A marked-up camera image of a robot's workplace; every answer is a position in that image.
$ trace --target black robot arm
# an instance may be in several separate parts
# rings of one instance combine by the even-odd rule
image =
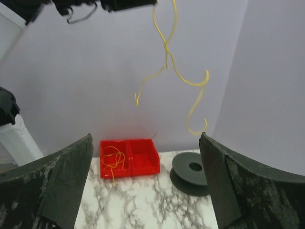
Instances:
[[[44,5],[52,3],[61,16],[67,16],[71,14],[73,6],[101,5],[104,10],[112,12],[154,5],[157,0],[0,0],[0,3],[17,13],[25,19],[26,24],[29,24],[36,19]]]

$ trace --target white wall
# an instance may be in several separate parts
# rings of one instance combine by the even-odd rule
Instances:
[[[305,175],[305,1],[250,0],[213,137]]]
[[[170,49],[178,68],[193,82],[203,80],[205,69],[210,71],[204,101],[190,121],[194,130],[207,118],[208,133],[214,131],[247,2],[177,2],[179,22]],[[82,7],[75,17],[89,10]],[[157,21],[168,34],[170,0],[159,1]],[[163,61],[151,7],[111,15],[99,9],[91,19],[71,26],[48,6],[2,66],[0,79],[16,95],[26,126],[45,154],[88,132],[95,145],[102,139],[156,135],[159,151],[197,148],[198,138],[188,133],[185,119],[199,88],[179,80],[172,66],[144,86],[135,107],[142,79]]]

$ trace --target black spool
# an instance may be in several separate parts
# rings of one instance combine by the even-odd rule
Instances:
[[[177,189],[189,196],[204,197],[209,194],[200,154],[180,153],[173,158],[172,165],[170,179]]]

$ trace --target white marble surface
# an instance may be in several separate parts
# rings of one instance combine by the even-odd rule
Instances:
[[[117,179],[117,185],[100,178],[93,158],[74,229],[217,229],[209,196],[190,197],[172,185],[178,153],[160,153],[160,174]]]

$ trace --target yellow filament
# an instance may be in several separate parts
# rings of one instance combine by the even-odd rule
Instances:
[[[125,154],[122,153],[120,150],[118,150],[116,147],[114,146],[108,146],[106,147],[105,149],[107,148],[113,148],[115,149],[117,152],[116,153],[113,153],[113,154],[104,154],[103,155],[103,159],[102,159],[102,163],[105,165],[104,167],[104,170],[108,167],[110,167],[110,170],[111,170],[111,174],[112,174],[112,179],[113,181],[114,180],[114,174],[113,174],[113,169],[117,168],[119,166],[120,163],[122,163],[122,169],[124,169],[124,164],[125,164]],[[104,158],[107,157],[107,156],[115,156],[115,163],[113,164],[106,164],[104,162]]]
[[[173,37],[173,35],[174,35],[174,33],[175,33],[175,30],[176,30],[176,27],[177,27],[177,22],[178,22],[178,12],[177,12],[177,6],[176,6],[176,1],[175,1],[175,0],[173,0],[173,8],[174,8],[174,23],[173,23],[172,31],[171,31],[171,33],[170,33],[170,35],[169,35],[169,37],[168,37],[167,40],[164,38],[162,32],[161,32],[160,29],[159,29],[159,26],[158,26],[157,21],[156,21],[156,15],[155,15],[156,8],[155,8],[155,7],[153,8],[153,11],[152,11],[153,23],[154,23],[154,25],[155,25],[155,27],[156,27],[156,29],[157,29],[159,35],[161,36],[161,38],[162,38],[162,40],[163,40],[163,43],[164,43],[164,49],[165,49],[165,66],[163,66],[156,74],[151,75],[151,76],[147,77],[146,79],[144,79],[144,80],[142,81],[141,86],[140,86],[140,90],[139,90],[139,94],[137,95],[137,93],[135,93],[135,95],[134,95],[135,104],[136,104],[136,106],[138,106],[138,104],[139,104],[139,98],[140,98],[141,91],[142,91],[142,88],[143,88],[144,83],[145,83],[146,81],[148,81],[148,80],[150,80],[150,79],[152,79],[152,78],[158,76],[165,68],[168,69],[168,55],[170,55],[171,60],[172,60],[172,62],[173,62],[173,67],[174,67],[174,69],[175,69],[176,74],[179,76],[179,78],[180,78],[183,82],[185,82],[185,83],[187,83],[187,84],[189,84],[189,85],[191,85],[191,86],[201,87],[201,90],[200,90],[200,93],[199,93],[199,95],[198,95],[198,98],[197,98],[195,104],[192,106],[191,110],[189,111],[189,114],[188,114],[188,116],[187,116],[187,118],[186,118],[186,123],[185,123],[185,124],[186,124],[187,130],[188,130],[191,134],[193,134],[193,135],[200,135],[202,132],[206,131],[206,129],[207,129],[207,127],[208,127],[208,123],[207,123],[206,119],[204,119],[204,121],[205,121],[205,127],[204,127],[201,131],[196,131],[196,132],[195,132],[195,131],[191,130],[191,129],[189,128],[189,126],[188,126],[188,123],[189,123],[190,117],[192,116],[192,114],[193,114],[193,112],[194,112],[194,109],[195,109],[196,106],[199,104],[199,102],[200,102],[200,100],[201,100],[201,98],[202,98],[202,96],[203,96],[204,87],[205,87],[205,85],[206,85],[206,84],[208,83],[208,81],[209,81],[210,74],[209,74],[209,72],[208,72],[207,70],[205,70],[205,80],[204,80],[204,81],[202,81],[201,83],[191,83],[191,82],[187,81],[186,79],[184,79],[184,78],[180,75],[180,73],[178,72],[177,67],[176,67],[176,63],[175,63],[175,59],[174,59],[174,57],[173,57],[173,54],[171,53],[171,51],[170,51],[170,50],[168,49],[168,47],[167,47],[168,43],[170,42],[170,40],[172,39],[172,37]]]

